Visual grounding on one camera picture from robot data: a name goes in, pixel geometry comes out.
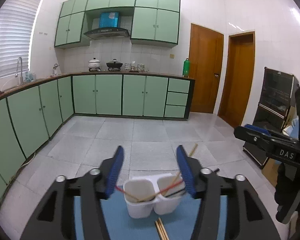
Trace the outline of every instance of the white plastic container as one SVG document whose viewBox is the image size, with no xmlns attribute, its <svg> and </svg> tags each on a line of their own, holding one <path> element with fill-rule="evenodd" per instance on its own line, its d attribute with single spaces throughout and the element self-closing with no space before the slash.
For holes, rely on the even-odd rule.
<svg viewBox="0 0 300 240">
<path fill-rule="evenodd" d="M 149 195 L 159 192 L 161 189 L 165 189 L 170 186 L 175 176 L 171 173 L 164 173 L 152 176 L 140 176 L 133 177 L 127 180 L 123 189 L 135 197 L 142 199 Z M 168 190 L 166 195 L 176 192 L 185 187 L 184 183 L 181 183 L 177 187 Z M 164 197 L 161 194 L 157 195 L 153 200 L 137 203 L 137 201 L 124 195 L 124 199 L 127 203 L 128 213 L 132 218 L 145 218 L 148 217 L 154 208 L 154 211 L 158 215 L 168 214 L 173 212 L 179 205 L 182 192 L 176 196 Z"/>
</svg>

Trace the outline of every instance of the countertop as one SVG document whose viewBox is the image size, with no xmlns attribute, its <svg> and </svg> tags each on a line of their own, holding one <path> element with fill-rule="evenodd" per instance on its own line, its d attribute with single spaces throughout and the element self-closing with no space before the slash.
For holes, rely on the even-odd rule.
<svg viewBox="0 0 300 240">
<path fill-rule="evenodd" d="M 178 75 L 171 75 L 171 74 L 162 74 L 162 73 L 152 73 L 152 72 L 129 72 L 129 71 L 97 71 L 97 72 L 73 72 L 73 73 L 64 73 L 55 76 L 49 76 L 46 78 L 40 78 L 32 82 L 24 83 L 23 85 L 18 85 L 7 90 L 4 90 L 2 94 L 0 94 L 0 100 L 12 95 L 16 92 L 25 90 L 30 87 L 34 87 L 52 80 L 56 80 L 63 77 L 68 76 L 80 76 L 80 75 L 106 75 L 106 74 L 128 74 L 128 75 L 141 75 L 141 76 L 162 76 L 162 77 L 172 77 L 172 78 L 179 78 L 179 79 L 186 79 L 186 80 L 193 80 L 193 78 L 186 78 L 183 76 Z"/>
</svg>

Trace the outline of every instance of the drawer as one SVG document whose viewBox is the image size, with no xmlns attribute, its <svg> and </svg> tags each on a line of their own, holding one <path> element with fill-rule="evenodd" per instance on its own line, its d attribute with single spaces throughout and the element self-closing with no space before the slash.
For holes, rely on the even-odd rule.
<svg viewBox="0 0 300 240">
<path fill-rule="evenodd" d="M 167 105 L 186 106 L 188 94 L 168 92 Z"/>
<path fill-rule="evenodd" d="M 185 106 L 169 106 L 166 105 L 166 111 L 164 117 L 179 117 L 183 118 L 185 116 Z"/>
<path fill-rule="evenodd" d="M 188 93 L 189 85 L 190 80 L 170 78 L 168 91 Z"/>
</svg>

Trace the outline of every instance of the faucet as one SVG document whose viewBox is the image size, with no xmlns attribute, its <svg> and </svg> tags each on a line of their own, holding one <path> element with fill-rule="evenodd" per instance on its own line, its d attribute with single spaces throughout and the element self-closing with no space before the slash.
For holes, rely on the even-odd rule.
<svg viewBox="0 0 300 240">
<path fill-rule="evenodd" d="M 18 58 L 18 61 L 17 61 L 17 70 L 16 70 L 15 77 L 18 76 L 19 61 L 21 62 L 20 85 L 22 85 L 23 84 L 23 77 L 22 77 L 22 57 Z"/>
</svg>

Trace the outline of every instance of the pot lid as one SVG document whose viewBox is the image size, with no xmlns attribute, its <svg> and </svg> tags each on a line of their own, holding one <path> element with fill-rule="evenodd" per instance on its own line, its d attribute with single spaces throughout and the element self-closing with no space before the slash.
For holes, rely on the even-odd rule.
<svg viewBox="0 0 300 240">
<path fill-rule="evenodd" d="M 93 63 L 93 62 L 100 62 L 100 60 L 96 59 L 95 57 L 89 61 L 89 63 Z"/>
<path fill-rule="evenodd" d="M 112 61 L 109 61 L 108 63 L 111 63 L 111 64 L 122 64 L 121 62 L 117 61 L 115 58 Z"/>
</svg>

